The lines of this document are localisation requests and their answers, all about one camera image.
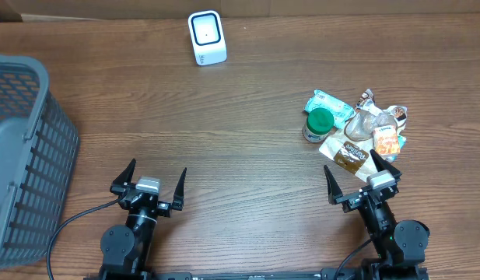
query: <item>plastic jar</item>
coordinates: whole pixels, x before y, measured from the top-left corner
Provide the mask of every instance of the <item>plastic jar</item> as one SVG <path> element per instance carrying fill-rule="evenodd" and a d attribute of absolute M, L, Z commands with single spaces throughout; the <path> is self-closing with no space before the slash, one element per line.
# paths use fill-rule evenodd
<path fill-rule="evenodd" d="M 322 142 L 333 128 L 333 114 L 324 108 L 312 110 L 302 128 L 302 134 L 312 143 Z"/>

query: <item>gray plastic basket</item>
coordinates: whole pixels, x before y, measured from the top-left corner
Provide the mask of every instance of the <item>gray plastic basket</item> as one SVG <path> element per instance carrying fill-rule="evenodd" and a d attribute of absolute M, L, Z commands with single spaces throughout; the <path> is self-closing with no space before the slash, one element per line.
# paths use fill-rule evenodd
<path fill-rule="evenodd" d="M 40 260 L 58 227 L 79 150 L 44 66 L 0 55 L 0 268 Z"/>

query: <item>wooden table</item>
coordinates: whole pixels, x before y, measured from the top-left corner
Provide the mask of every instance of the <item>wooden table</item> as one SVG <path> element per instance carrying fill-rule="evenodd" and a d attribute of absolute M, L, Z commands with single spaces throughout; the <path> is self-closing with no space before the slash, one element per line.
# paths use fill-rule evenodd
<path fill-rule="evenodd" d="M 161 272 L 302 271 L 335 267 L 367 234 L 358 213 L 328 204 L 323 165 L 343 191 L 363 182 L 300 133 L 321 88 L 354 104 L 408 107 L 395 163 L 397 220 L 432 231 L 431 279 L 480 279 L 480 15 L 224 19 L 228 60 L 195 65 L 186 20 L 0 24 L 0 53 L 41 60 L 51 92 L 82 139 L 64 217 L 113 199 L 110 182 L 135 157 L 135 178 L 171 199 L 187 166 L 186 203 L 160 219 L 150 263 Z M 117 206 L 66 227 L 57 279 L 97 273 L 100 237 Z M 354 261 L 374 257 L 366 248 Z M 46 279 L 45 262 L 0 279 Z"/>

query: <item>black cable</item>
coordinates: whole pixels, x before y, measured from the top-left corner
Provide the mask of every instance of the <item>black cable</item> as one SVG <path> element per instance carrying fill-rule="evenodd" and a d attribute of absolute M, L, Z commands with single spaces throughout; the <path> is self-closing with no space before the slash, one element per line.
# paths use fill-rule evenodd
<path fill-rule="evenodd" d="M 106 208 L 108 206 L 111 206 L 111 205 L 114 205 L 116 203 L 118 203 L 119 201 L 121 201 L 122 199 L 124 199 L 125 197 L 125 194 L 123 194 L 122 196 L 120 196 L 119 198 L 115 199 L 114 201 L 110 201 L 104 205 L 100 205 L 100 206 L 96 206 L 95 208 L 91 208 L 89 210 L 85 210 L 84 212 L 80 212 L 79 214 L 77 215 L 74 215 L 70 218 L 68 218 L 68 220 L 64 221 L 59 227 L 58 229 L 54 232 L 53 234 L 53 237 L 51 237 L 51 240 L 50 240 L 50 243 L 47 245 L 47 254 L 46 254 L 46 269 L 47 269 L 47 275 L 50 277 L 50 280 L 54 280 L 53 278 L 53 272 L 51 271 L 51 250 L 53 249 L 53 243 L 54 241 L 56 240 L 56 238 L 58 237 L 58 234 L 60 234 L 61 230 L 66 227 L 71 221 L 77 219 L 77 218 L 80 218 L 84 215 L 87 215 L 89 213 L 93 213 L 95 211 L 98 211 L 100 209 L 103 209 L 103 208 Z"/>
<path fill-rule="evenodd" d="M 362 243 L 361 246 L 357 247 L 353 252 L 351 252 L 340 264 L 340 266 L 336 269 L 335 276 L 333 277 L 333 280 L 337 280 L 338 275 L 340 274 L 340 271 L 343 269 L 343 267 L 350 261 L 351 258 L 353 258 L 359 251 L 361 251 L 364 247 L 366 247 L 369 243 L 373 241 L 372 238 L 369 238 L 366 242 Z"/>

